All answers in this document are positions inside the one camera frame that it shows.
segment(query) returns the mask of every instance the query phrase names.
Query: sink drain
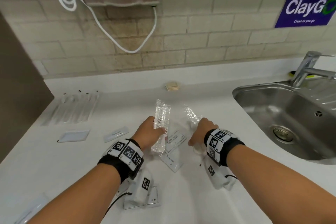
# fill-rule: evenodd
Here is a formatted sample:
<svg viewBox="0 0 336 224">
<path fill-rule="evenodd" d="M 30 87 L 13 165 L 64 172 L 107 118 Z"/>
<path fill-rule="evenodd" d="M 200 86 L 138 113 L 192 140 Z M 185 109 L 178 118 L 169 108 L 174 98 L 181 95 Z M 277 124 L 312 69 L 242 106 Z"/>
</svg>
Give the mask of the sink drain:
<svg viewBox="0 0 336 224">
<path fill-rule="evenodd" d="M 285 142 L 291 142 L 295 137 L 289 129 L 284 127 L 274 127 L 273 133 L 278 139 Z"/>
</svg>

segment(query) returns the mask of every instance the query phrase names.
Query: white countertop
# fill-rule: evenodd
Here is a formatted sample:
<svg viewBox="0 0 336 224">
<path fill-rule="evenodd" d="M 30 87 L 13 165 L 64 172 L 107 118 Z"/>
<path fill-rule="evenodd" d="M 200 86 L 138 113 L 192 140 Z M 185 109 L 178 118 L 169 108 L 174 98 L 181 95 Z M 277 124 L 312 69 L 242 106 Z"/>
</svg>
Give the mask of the white countertop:
<svg viewBox="0 0 336 224">
<path fill-rule="evenodd" d="M 187 104 L 197 115 L 237 134 L 250 148 L 294 169 L 336 196 L 336 166 L 308 162 L 281 149 L 233 99 L 232 91 L 239 86 L 285 78 L 277 75 L 190 84 L 172 92 L 156 88 L 103 94 L 88 122 L 42 127 L 49 106 L 0 164 L 0 223 L 13 223 L 41 193 L 54 198 L 87 173 L 110 145 L 103 142 L 103 136 L 123 126 L 128 126 L 127 136 L 131 136 L 147 116 L 154 114 L 156 98 L 172 106 L 169 134 L 182 127 L 190 136 L 182 111 Z M 65 131 L 88 128 L 91 132 L 86 141 L 57 143 Z M 162 206 L 123 211 L 120 200 L 102 223 L 132 223 L 135 219 L 141 223 L 170 224 L 271 223 L 239 182 L 232 191 L 215 190 L 204 166 L 199 166 L 201 157 L 187 146 L 187 140 L 179 151 L 184 165 L 177 173 L 161 160 L 146 157 L 145 165 L 161 189 Z"/>
</svg>

